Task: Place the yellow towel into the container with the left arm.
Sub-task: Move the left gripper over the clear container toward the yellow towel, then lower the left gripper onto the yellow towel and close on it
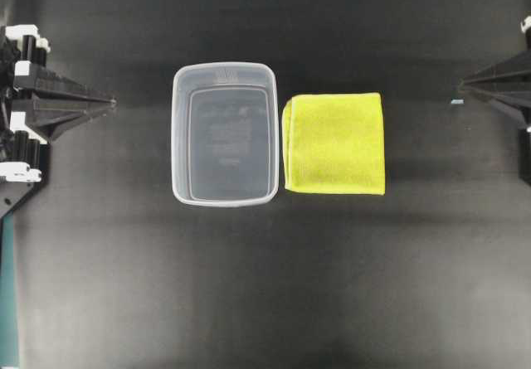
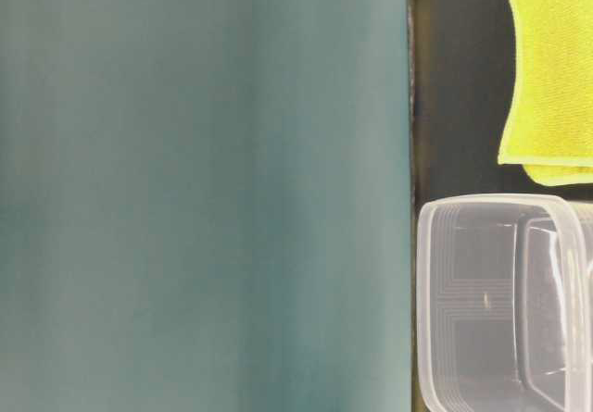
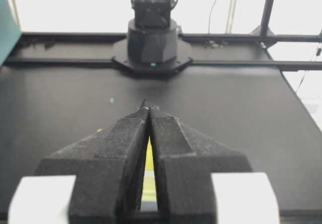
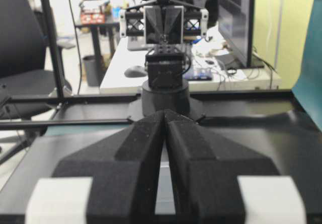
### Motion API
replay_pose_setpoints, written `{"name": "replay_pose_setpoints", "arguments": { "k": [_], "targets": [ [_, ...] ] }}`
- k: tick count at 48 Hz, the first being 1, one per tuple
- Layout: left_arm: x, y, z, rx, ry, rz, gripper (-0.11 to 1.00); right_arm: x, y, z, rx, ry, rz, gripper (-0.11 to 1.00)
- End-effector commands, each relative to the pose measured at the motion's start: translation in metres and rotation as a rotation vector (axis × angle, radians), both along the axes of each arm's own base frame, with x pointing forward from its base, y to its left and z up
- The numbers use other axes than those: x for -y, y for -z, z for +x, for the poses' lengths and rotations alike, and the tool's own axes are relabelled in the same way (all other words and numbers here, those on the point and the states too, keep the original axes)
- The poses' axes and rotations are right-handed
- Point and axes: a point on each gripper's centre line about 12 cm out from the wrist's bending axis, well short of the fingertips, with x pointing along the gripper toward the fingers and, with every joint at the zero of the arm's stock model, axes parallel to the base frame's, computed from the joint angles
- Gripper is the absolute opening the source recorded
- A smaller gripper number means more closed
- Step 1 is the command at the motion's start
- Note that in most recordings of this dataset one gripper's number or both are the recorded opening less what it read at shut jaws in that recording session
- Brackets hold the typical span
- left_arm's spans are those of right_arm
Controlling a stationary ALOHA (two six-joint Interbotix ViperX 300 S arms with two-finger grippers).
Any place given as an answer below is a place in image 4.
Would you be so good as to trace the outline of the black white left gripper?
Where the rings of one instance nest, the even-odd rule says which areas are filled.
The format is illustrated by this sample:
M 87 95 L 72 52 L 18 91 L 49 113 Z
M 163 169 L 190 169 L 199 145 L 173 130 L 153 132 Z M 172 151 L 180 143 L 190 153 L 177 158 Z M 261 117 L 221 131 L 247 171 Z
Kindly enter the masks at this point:
M 207 35 L 208 10 L 179 1 L 148 0 L 119 12 L 120 37 L 143 37 L 146 44 L 182 44 Z

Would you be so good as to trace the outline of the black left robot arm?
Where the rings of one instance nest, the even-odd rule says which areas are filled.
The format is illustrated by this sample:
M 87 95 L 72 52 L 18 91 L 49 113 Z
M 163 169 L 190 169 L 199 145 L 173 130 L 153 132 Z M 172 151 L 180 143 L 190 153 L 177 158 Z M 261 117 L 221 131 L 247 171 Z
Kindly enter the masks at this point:
M 197 33 L 206 35 L 208 11 L 178 0 L 150 0 L 119 16 L 122 37 L 142 21 L 141 34 L 153 45 L 144 61 L 148 79 L 138 101 L 142 118 L 60 158 L 52 175 L 36 182 L 25 223 L 137 223 L 155 213 L 164 112 L 192 112 L 183 78 L 192 63 L 177 46 L 189 19 L 199 21 Z

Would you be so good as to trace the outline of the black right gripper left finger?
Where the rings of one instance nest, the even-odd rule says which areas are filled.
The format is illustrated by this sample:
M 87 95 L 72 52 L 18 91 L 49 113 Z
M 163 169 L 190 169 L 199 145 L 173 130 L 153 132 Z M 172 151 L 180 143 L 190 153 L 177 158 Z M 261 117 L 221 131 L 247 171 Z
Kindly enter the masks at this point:
M 42 178 L 26 223 L 134 223 L 153 215 L 164 141 L 164 112 L 82 148 Z

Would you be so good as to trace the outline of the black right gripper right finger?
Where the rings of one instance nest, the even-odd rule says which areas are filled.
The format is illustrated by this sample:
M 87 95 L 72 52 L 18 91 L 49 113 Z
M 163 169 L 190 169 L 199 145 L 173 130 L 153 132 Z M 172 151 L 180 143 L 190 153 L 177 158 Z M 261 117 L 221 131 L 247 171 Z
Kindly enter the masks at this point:
M 306 223 L 294 180 L 273 161 L 174 111 L 165 111 L 180 201 L 199 223 Z

